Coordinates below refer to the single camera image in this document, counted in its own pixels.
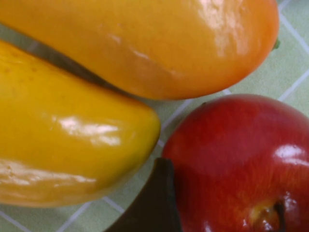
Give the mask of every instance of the apple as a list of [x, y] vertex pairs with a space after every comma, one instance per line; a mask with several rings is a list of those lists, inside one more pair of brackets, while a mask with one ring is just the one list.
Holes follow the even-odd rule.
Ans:
[[309, 120], [280, 101], [229, 95], [168, 139], [184, 232], [309, 232]]

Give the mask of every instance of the white grid line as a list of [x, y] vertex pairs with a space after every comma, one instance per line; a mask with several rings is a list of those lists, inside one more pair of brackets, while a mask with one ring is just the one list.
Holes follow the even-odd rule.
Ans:
[[160, 147], [164, 147], [165, 143], [164, 143], [161, 139], [159, 139], [158, 145], [159, 145]]
[[232, 94], [232, 92], [231, 92], [228, 88], [222, 90], [222, 92], [223, 92], [225, 95], [230, 95], [230, 94]]
[[60, 226], [56, 232], [64, 232], [78, 218], [78, 216], [91, 205], [91, 203], [92, 202], [86, 202], [83, 204], [62, 226]]
[[116, 202], [114, 202], [112, 199], [110, 199], [109, 197], [103, 197], [103, 200], [109, 204], [112, 208], [114, 208], [115, 210], [117, 210], [119, 213], [124, 213], [125, 210], [120, 206], [118, 205]]
[[306, 80], [306, 78], [309, 76], [309, 69], [301, 75], [293, 84], [291, 87], [289, 87], [279, 98], [279, 101], [284, 101], [303, 81]]
[[301, 37], [298, 32], [293, 28], [291, 23], [286, 19], [286, 17], [280, 13], [280, 21], [284, 24], [284, 26], [288, 29], [288, 31], [295, 37], [295, 39], [300, 43], [303, 49], [309, 54], [309, 46], [306, 44], [303, 37]]
[[284, 0], [282, 1], [278, 8], [279, 8], [279, 11], [282, 11], [292, 0]]
[[22, 232], [31, 232], [29, 229], [27, 229], [25, 226], [23, 226], [22, 224], [20, 224], [18, 221], [14, 220], [13, 218], [11, 218], [10, 216], [8, 216], [6, 213], [0, 211], [0, 216], [3, 217], [5, 220], [7, 220], [8, 222], [12, 223], [13, 225], [15, 225], [17, 228], [19, 228]]
[[185, 109], [188, 105], [193, 101], [193, 99], [185, 100], [175, 111], [171, 114], [171, 116], [162, 124], [161, 131], [164, 129]]

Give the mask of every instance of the yellow mango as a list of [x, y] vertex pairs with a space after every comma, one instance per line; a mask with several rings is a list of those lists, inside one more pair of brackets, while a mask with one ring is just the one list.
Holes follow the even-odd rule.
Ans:
[[0, 0], [0, 22], [124, 91], [169, 100], [244, 79], [280, 25], [276, 0]]
[[0, 203], [98, 199], [147, 160], [160, 133], [147, 105], [0, 42]]

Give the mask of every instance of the table surface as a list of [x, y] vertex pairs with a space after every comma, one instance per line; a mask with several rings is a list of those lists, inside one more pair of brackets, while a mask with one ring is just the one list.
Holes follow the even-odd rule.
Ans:
[[[0, 205], [1, 232], [102, 232], [130, 205], [147, 180], [153, 161], [176, 125], [202, 102], [225, 94], [256, 93], [284, 101], [309, 116], [309, 1], [278, 0], [280, 47], [240, 83], [209, 96], [184, 101], [148, 101], [162, 121], [160, 140], [141, 170], [122, 188], [101, 200], [53, 209]], [[0, 38], [79, 76], [89, 72], [51, 48], [0, 25]]]

